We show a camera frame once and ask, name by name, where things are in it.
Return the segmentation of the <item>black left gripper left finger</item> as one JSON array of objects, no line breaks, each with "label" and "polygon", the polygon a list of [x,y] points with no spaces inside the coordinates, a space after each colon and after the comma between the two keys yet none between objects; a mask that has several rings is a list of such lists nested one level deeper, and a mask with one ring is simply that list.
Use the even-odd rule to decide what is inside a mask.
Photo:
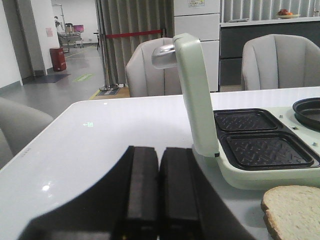
[{"label": "black left gripper left finger", "polygon": [[158,236],[159,163],[153,147],[135,147],[123,214],[115,240],[155,240]]}]

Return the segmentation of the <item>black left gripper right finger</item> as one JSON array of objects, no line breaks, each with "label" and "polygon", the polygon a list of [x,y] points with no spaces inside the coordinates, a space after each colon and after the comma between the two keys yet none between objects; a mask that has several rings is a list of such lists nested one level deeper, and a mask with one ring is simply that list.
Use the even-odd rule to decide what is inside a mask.
[{"label": "black left gripper right finger", "polygon": [[184,148],[168,147],[159,170],[159,227],[161,240],[197,240],[199,215]]}]

